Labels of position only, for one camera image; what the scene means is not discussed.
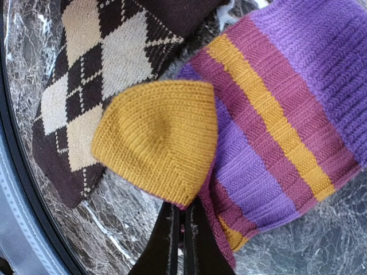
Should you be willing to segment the brown argyle sock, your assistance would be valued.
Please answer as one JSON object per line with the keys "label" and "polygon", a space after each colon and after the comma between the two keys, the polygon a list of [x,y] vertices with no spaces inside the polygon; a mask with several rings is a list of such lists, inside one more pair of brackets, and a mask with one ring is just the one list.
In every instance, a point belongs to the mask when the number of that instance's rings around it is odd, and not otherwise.
{"label": "brown argyle sock", "polygon": [[60,52],[33,122],[33,157],[66,207],[99,182],[93,133],[109,100],[157,79],[223,1],[62,1]]}

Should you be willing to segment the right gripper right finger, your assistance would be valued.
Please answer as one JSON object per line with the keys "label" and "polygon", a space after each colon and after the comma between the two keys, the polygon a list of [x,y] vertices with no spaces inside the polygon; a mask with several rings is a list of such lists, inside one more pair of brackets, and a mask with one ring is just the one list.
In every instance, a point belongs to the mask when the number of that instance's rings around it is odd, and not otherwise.
{"label": "right gripper right finger", "polygon": [[231,275],[234,270],[220,251],[200,198],[182,213],[183,273]]}

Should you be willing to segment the maroon striped sock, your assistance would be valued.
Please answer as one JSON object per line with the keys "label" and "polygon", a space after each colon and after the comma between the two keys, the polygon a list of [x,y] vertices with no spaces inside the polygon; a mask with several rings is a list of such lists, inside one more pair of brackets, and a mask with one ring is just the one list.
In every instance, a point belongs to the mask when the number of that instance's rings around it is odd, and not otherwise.
{"label": "maroon striped sock", "polygon": [[186,209],[200,198],[230,267],[263,231],[366,167],[366,10],[274,1],[217,36],[173,80],[117,95],[91,152]]}

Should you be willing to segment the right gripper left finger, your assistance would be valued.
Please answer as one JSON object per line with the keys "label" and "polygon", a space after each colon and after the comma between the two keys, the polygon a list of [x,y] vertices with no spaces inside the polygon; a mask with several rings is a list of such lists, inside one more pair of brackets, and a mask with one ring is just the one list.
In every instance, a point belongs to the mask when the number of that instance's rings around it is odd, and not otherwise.
{"label": "right gripper left finger", "polygon": [[176,275],[179,228],[179,208],[163,202],[150,239],[128,274]]}

